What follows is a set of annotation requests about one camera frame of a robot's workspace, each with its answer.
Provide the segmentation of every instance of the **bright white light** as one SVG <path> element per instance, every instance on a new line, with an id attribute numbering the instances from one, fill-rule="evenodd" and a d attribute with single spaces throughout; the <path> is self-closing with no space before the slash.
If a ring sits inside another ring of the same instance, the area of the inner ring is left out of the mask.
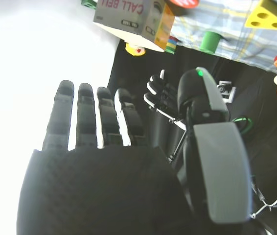
<path id="1" fill-rule="evenodd" d="M 118 39 L 80 0 L 0 1 L 0 234 L 16 234 L 24 173 L 41 149 L 60 81 L 107 86 Z M 74 148 L 74 100 L 69 148 Z"/>

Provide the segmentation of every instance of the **green cable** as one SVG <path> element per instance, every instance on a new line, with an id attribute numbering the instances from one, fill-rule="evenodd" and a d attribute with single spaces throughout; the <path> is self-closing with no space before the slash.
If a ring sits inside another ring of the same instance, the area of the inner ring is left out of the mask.
<path id="1" fill-rule="evenodd" d="M 235 118 L 235 119 L 232 120 L 232 122 L 243 121 L 243 120 L 248 121 L 248 124 L 242 131 L 240 131 L 242 135 L 249 132 L 251 130 L 251 128 L 253 127 L 253 125 L 254 125 L 253 121 L 250 118 L 247 118 L 247 117 Z"/>

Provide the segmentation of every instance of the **blue and white checkered cloth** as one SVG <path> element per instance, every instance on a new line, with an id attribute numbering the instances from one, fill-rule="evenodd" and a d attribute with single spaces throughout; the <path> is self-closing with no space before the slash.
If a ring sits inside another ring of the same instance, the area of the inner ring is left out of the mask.
<path id="1" fill-rule="evenodd" d="M 277 30 L 246 28 L 258 0 L 200 0 L 187 16 L 176 17 L 171 35 L 179 45 L 199 50 L 206 31 L 224 37 L 215 55 L 277 72 Z"/>

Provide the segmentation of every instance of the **red object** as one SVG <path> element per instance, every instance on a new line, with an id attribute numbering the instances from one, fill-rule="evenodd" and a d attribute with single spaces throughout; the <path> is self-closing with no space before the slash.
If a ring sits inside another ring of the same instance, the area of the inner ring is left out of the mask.
<path id="1" fill-rule="evenodd" d="M 277 56 L 275 57 L 275 61 L 277 60 Z"/>
<path id="2" fill-rule="evenodd" d="M 193 7 L 196 7 L 199 3 L 199 0 L 170 0 L 170 1 L 184 8 L 193 8 Z"/>

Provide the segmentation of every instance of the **textured black palm surface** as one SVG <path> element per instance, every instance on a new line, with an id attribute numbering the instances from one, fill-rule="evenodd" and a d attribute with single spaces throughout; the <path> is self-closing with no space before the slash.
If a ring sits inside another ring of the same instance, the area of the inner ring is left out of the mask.
<path id="1" fill-rule="evenodd" d="M 190 234 L 190 211 L 163 152 L 149 147 L 34 151 L 18 235 Z"/>

